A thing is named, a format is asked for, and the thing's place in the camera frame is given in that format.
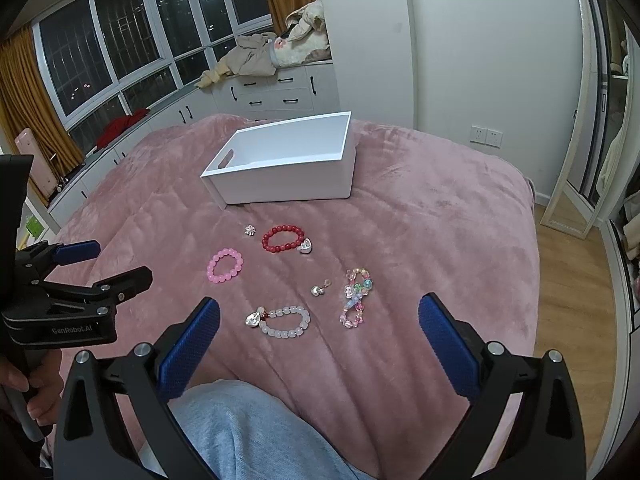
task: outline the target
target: wall socket panel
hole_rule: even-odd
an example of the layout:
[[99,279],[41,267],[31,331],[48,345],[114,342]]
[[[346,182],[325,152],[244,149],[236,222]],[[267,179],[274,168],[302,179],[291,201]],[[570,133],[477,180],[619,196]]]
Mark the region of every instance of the wall socket panel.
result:
[[487,130],[486,141],[487,146],[493,146],[494,148],[500,148],[502,144],[502,132],[496,132],[495,130]]
[[469,133],[469,142],[484,144],[486,142],[486,128],[472,126],[471,133]]

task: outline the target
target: red beaded bracelet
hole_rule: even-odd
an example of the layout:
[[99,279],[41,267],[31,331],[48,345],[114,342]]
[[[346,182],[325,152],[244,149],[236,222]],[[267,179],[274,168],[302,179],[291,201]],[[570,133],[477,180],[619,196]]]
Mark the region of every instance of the red beaded bracelet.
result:
[[[295,242],[292,242],[290,244],[270,246],[269,238],[280,231],[291,231],[292,233],[297,234],[298,238]],[[279,225],[277,227],[272,227],[271,229],[269,229],[267,231],[267,234],[262,237],[262,246],[270,253],[279,253],[281,251],[286,251],[287,249],[298,247],[303,241],[305,241],[305,232],[302,229],[295,225]]]

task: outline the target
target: pink bedspread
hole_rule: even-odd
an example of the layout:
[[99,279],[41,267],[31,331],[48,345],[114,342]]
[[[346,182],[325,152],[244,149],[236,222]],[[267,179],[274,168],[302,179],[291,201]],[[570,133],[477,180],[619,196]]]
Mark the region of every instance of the pink bedspread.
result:
[[[418,300],[435,291],[485,340],[532,353],[539,272],[530,183],[497,157],[405,128],[353,121],[358,144],[349,199],[221,212],[199,175],[248,124],[255,123],[215,115],[146,137],[59,234],[63,242],[97,239],[100,257],[60,267],[50,279],[89,285],[132,267],[152,269],[151,289],[118,310],[117,343],[93,348],[100,357],[155,341],[212,296],[222,323],[192,384],[247,381],[283,400],[361,470],[418,478],[468,406],[420,330]],[[257,235],[246,236],[246,224]],[[262,234],[278,224],[302,227],[313,252],[264,251]],[[213,284],[207,263],[222,248],[240,251],[244,267],[230,282]],[[365,298],[364,324],[346,330],[338,316],[351,267],[366,267],[374,288]],[[325,279],[333,285],[313,297],[311,287]],[[259,305],[293,304],[311,313],[300,339],[270,338],[244,325]],[[272,321],[276,329],[292,322]],[[63,376],[75,353],[65,351]],[[513,414],[512,406],[507,425]],[[125,416],[140,445],[129,407]]]

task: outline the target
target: silver heart charm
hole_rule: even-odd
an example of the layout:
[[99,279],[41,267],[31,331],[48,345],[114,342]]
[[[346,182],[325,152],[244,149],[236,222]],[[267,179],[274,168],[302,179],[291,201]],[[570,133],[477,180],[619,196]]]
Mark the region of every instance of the silver heart charm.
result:
[[298,246],[298,250],[302,254],[309,254],[311,249],[313,249],[313,246],[311,245],[311,240],[309,240],[309,238],[305,238],[305,241]]
[[248,326],[258,326],[260,324],[260,319],[262,318],[262,314],[260,312],[254,312],[253,314],[249,314],[244,320],[245,325]]

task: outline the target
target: human hand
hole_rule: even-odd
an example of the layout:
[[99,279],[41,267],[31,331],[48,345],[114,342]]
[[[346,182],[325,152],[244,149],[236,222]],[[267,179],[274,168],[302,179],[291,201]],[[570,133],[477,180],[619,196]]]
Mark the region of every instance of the human hand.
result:
[[27,380],[18,368],[0,355],[0,384],[20,392],[26,392],[29,385],[38,389],[36,396],[27,403],[27,410],[40,426],[55,424],[58,420],[60,393],[65,384],[60,377],[61,361],[61,350],[47,351],[40,366],[29,374]]

